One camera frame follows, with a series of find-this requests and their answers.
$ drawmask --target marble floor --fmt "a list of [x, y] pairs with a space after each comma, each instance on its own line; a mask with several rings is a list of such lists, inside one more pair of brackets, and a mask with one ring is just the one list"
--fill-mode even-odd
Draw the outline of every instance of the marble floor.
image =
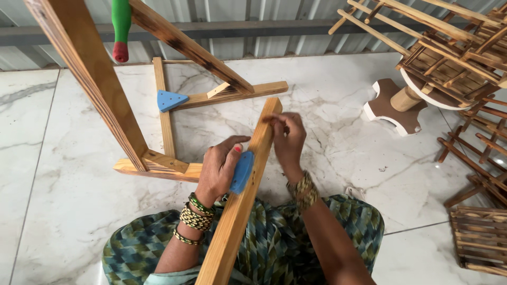
[[[504, 277], [459, 268], [454, 257], [442, 204], [469, 187], [472, 171], [453, 155], [438, 164], [436, 138], [459, 124], [455, 112], [430, 106], [419, 116], [422, 131], [404, 138], [363, 112], [376, 80], [404, 85], [398, 60], [381, 53], [226, 64], [252, 84], [286, 80], [288, 92], [275, 96], [285, 111], [302, 115], [302, 165], [322, 195], [363, 188], [380, 210], [386, 235], [373, 273], [378, 284], [505, 284]], [[221, 83], [196, 64], [165, 68], [169, 91], [193, 94]], [[116, 72], [148, 146], [162, 151], [153, 66]], [[181, 209], [196, 184], [112, 170], [126, 156], [69, 70], [1, 73], [0, 85], [0, 284], [106, 284], [100, 254], [111, 234], [134, 218]], [[209, 146], [251, 134], [265, 100], [176, 111], [179, 158], [202, 162]], [[281, 204], [289, 198], [284, 184], [272, 153], [258, 195]]]

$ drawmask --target beaded bracelet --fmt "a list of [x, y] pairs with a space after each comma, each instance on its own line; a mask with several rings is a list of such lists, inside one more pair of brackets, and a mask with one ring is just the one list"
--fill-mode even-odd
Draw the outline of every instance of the beaded bracelet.
[[206, 216], [212, 217], [215, 214], [215, 206], [212, 206], [211, 209], [205, 207], [203, 204], [201, 204], [201, 202], [199, 202], [199, 200], [197, 200], [194, 192], [190, 193], [189, 200], [194, 207], [203, 212]]
[[[318, 198], [320, 198], [319, 192], [312, 181], [310, 173], [304, 170], [303, 174], [303, 178], [301, 178], [301, 180], [299, 180], [296, 185], [290, 185], [287, 182], [287, 190], [291, 193], [292, 199], [296, 202], [296, 206], [298, 207], [299, 212], [305, 211], [311, 205], [313, 205]], [[307, 189], [309, 189], [308, 193], [298, 199], [298, 196], [304, 193]]]
[[187, 202], [185, 207], [183, 207], [182, 213], [179, 215], [179, 220], [191, 228], [207, 231], [211, 227], [213, 216], [204, 217], [195, 213], [190, 209], [189, 203]]
[[179, 240], [181, 240], [182, 242], [186, 243], [186, 244], [190, 244], [190, 245], [200, 245], [204, 242], [204, 235], [201, 237], [201, 239], [199, 240], [191, 240], [191, 239], [187, 239], [186, 237], [183, 237], [182, 235], [180, 235], [178, 233], [178, 231], [176, 230], [176, 228], [174, 228], [174, 231], [172, 232], [172, 234]]

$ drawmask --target woman's right hand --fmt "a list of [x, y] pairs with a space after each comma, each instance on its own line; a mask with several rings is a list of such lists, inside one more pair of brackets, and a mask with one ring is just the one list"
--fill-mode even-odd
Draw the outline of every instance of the woman's right hand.
[[278, 162], [290, 184], [296, 184], [303, 178], [299, 164], [306, 131], [298, 113], [270, 114], [264, 118], [273, 126], [273, 142]]

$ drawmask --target red tip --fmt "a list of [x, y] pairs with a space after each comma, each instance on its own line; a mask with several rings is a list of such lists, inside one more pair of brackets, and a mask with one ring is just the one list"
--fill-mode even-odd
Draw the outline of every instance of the red tip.
[[113, 48], [113, 57], [117, 62], [127, 62], [128, 61], [128, 46], [124, 42], [115, 42], [115, 47]]

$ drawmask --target corrugated metal wall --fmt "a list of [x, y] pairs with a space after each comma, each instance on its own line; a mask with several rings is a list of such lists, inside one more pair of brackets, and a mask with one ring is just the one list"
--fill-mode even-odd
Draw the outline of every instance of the corrugated metal wall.
[[[143, 0], [170, 22], [262, 21], [297, 19], [337, 19], [337, 9], [348, 9], [346, 0]], [[96, 24], [111, 23], [111, 0], [85, 0]], [[420, 0], [400, 2], [441, 18], [446, 9]], [[486, 13], [505, 0], [448, 0], [473, 11]], [[373, 8], [375, 3], [366, 0]], [[400, 18], [401, 14], [383, 8], [381, 14]], [[22, 0], [0, 2], [0, 26], [35, 26], [37, 22]], [[402, 32], [386, 33], [404, 47], [415, 39]], [[243, 57], [274, 57], [284, 55], [321, 55], [325, 52], [354, 53], [385, 52], [389, 47], [367, 33], [335, 35], [300, 35], [286, 37], [204, 39], [198, 41], [220, 59]], [[114, 43], [104, 43], [111, 55]], [[129, 42], [129, 62], [150, 62], [154, 56], [165, 59], [185, 59], [180, 53], [160, 41]], [[65, 66], [51, 45], [0, 47], [2, 70], [36, 69], [48, 65]]]

